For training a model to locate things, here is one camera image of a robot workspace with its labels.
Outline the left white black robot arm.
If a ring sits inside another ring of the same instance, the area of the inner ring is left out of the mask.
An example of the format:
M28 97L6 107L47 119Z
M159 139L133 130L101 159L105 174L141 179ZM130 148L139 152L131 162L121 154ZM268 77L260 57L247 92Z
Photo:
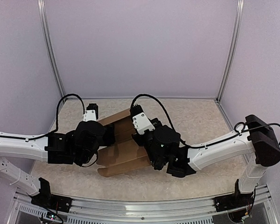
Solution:
M8 136L0 133L0 178L37 197L45 207L56 203L50 192L50 184L43 178L34 178L7 160L8 157L26 158L48 164L76 164L90 166L93 156L100 147L115 142L114 126L102 125L97 121L81 121L75 130L66 134L50 132L45 135Z

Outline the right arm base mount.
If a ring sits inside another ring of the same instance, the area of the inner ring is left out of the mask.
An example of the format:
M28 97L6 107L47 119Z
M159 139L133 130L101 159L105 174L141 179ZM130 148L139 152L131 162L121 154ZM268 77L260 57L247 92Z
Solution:
M250 194L228 194L214 198L216 212L232 210L247 206L253 202L253 193Z

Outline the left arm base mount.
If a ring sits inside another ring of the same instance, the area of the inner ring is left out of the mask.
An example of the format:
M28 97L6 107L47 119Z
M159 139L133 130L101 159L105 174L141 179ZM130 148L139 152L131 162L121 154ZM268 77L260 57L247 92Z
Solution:
M52 194L49 198L38 194L30 196L31 203L45 209L69 213L73 199L70 197Z

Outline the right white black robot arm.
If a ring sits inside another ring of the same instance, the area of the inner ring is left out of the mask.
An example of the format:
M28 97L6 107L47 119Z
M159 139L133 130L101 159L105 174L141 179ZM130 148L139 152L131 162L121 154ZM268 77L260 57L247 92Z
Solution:
M233 131L212 141L180 146L181 135L173 128L150 120L141 112L132 116L136 131L132 135L137 145L144 147L151 166L183 178L195 174L214 163L239 155L251 154L242 176L235 184L235 193L229 197L233 207L239 207L251 194L268 167L280 162L280 141L276 139L273 124L267 124L255 115L235 125Z

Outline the brown cardboard box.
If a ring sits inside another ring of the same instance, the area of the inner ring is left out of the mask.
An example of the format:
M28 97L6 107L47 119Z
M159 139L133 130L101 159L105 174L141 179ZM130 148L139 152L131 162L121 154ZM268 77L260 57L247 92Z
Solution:
M132 139L135 133L129 109L123 110L98 121L102 125L114 125L115 143L98 151L98 173L111 177L151 165L144 147Z

